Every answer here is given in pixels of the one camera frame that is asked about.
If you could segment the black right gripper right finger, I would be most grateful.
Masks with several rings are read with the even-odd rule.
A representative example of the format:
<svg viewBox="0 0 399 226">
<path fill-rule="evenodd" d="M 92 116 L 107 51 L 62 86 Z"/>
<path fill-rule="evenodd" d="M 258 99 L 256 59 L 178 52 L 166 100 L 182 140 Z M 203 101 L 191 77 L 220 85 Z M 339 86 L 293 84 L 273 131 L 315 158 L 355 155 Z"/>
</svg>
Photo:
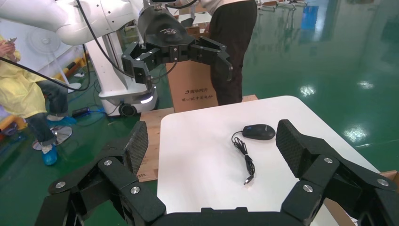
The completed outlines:
<svg viewBox="0 0 399 226">
<path fill-rule="evenodd" d="M 360 226 L 398 225 L 398 187 L 392 180 L 343 158 L 324 139 L 301 134 L 287 119 L 278 122 L 276 146 L 298 179 L 282 213 L 308 226 L 330 199 Z"/>
</svg>

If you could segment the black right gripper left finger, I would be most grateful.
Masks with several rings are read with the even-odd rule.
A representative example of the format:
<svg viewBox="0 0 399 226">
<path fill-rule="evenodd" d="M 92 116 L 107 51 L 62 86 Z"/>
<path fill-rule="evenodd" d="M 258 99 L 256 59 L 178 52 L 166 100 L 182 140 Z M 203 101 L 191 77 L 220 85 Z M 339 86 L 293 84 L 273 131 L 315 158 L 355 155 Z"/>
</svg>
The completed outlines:
<svg viewBox="0 0 399 226">
<path fill-rule="evenodd" d="M 55 180 L 35 225 L 81 226 L 104 202 L 111 202 L 129 226 L 153 225 L 166 206 L 137 176 L 148 143 L 146 123 L 139 121 L 126 137 L 105 144 L 90 163 Z"/>
</svg>

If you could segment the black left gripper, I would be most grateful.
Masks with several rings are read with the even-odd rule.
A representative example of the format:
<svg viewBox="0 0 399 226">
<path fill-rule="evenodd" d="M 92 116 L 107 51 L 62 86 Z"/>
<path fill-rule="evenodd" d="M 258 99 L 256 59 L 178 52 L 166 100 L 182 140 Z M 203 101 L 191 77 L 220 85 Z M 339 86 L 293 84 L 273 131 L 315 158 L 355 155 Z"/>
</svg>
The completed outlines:
<svg viewBox="0 0 399 226">
<path fill-rule="evenodd" d="M 137 84 L 145 85 L 148 91 L 153 86 L 150 72 L 161 63 L 191 60 L 213 67 L 227 81 L 232 79 L 233 66 L 227 47 L 205 36 L 195 40 L 165 8 L 143 9 L 138 30 L 145 47 L 132 42 L 121 59 L 124 73 Z"/>
</svg>

